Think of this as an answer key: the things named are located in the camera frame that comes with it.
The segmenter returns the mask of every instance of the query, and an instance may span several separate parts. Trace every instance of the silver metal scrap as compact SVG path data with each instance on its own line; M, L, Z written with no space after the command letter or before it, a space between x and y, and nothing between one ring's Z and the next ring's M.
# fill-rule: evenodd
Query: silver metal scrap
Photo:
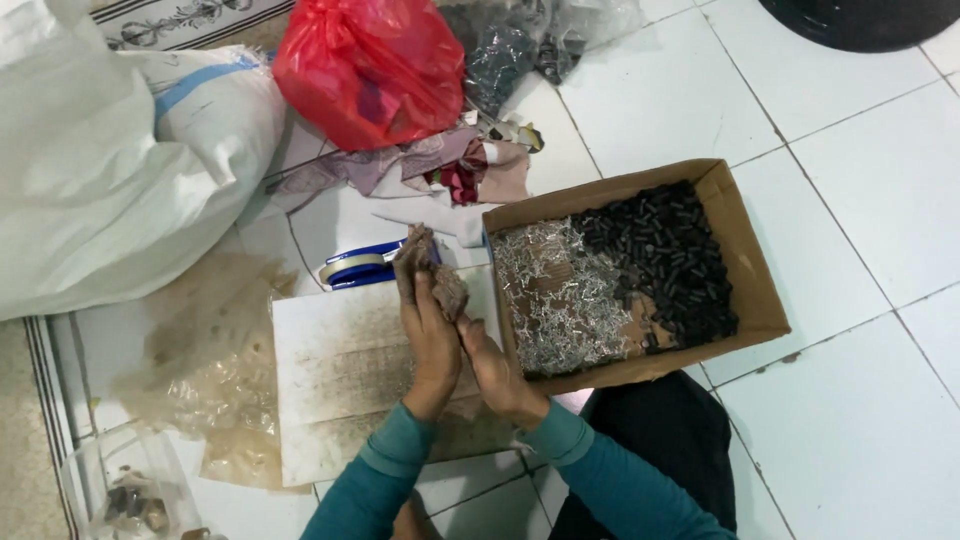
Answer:
M613 297L619 272L585 249L569 217L493 233L490 244L524 373L550 377L625 357L621 329L633 319Z

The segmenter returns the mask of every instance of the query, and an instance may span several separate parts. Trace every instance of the blue stripe on sack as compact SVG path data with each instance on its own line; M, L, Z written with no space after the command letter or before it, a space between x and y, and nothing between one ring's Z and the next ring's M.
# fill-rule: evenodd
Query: blue stripe on sack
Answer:
M163 117L170 109L174 107L177 103L183 100L186 96L190 95L190 92L197 89L197 86L202 85L203 83L216 79L217 77L222 77L224 75L229 75L236 71L245 71L247 69L254 69L259 67L260 63L258 61L251 60L247 57L240 57L240 60L235 61L234 63L218 63L215 65L208 65L207 67L201 67L197 71L183 77L173 86L167 88L167 91L160 94L154 101L154 118L155 123L159 123L160 118Z

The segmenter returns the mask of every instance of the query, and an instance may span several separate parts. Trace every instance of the person's left hand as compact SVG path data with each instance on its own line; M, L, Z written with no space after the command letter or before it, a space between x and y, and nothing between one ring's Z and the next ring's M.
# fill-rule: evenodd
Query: person's left hand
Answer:
M417 357L414 385L402 401L415 417L432 422L460 377L460 338L433 297L430 274L417 272L414 283L417 303L400 305L400 321Z

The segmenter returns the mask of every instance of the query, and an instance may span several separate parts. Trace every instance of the hand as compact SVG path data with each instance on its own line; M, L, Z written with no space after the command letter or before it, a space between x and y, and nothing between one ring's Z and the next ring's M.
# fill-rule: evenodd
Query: hand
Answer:
M434 422L460 377L460 338L433 297L430 274L417 272L414 283L416 303L400 305L400 321L417 358L414 385L402 401L418 419Z
M471 321L462 315L457 332L473 364L480 397L493 412L521 428L532 431L550 411L550 400L523 378L523 370L510 361L487 335L483 319Z

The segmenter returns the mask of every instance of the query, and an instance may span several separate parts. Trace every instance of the teal long sleeve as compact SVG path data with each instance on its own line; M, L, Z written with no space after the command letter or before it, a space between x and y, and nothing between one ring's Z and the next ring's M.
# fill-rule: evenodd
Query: teal long sleeve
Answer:
M388 540L436 432L401 403L333 482L300 540Z
M619 540L735 539L676 482L556 402L523 440Z

